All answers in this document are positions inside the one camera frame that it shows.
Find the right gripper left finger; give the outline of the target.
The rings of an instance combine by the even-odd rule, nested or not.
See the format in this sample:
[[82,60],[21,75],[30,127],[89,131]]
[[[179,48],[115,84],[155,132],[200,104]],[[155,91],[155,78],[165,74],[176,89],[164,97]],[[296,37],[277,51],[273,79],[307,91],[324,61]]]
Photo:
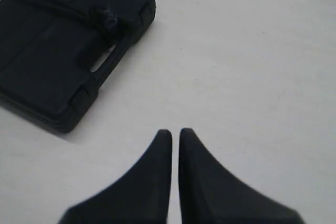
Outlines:
[[70,207],[59,223],[167,223],[172,134],[158,130],[141,158],[114,184]]

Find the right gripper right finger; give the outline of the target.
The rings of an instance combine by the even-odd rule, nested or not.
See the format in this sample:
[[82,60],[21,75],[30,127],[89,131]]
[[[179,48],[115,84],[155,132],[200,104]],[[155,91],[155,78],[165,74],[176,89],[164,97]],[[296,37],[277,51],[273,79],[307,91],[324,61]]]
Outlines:
[[300,214],[249,187],[209,152],[193,129],[180,132],[182,223],[303,223]]

